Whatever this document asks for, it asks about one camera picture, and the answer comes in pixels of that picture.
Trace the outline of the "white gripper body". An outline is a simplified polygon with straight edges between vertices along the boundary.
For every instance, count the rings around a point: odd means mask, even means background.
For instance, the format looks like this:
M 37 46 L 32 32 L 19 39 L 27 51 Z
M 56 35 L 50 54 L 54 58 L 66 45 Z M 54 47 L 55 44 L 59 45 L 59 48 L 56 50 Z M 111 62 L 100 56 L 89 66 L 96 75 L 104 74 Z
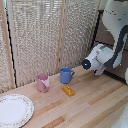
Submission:
M 104 65 L 100 66 L 97 70 L 94 71 L 94 75 L 102 75 L 106 67 Z

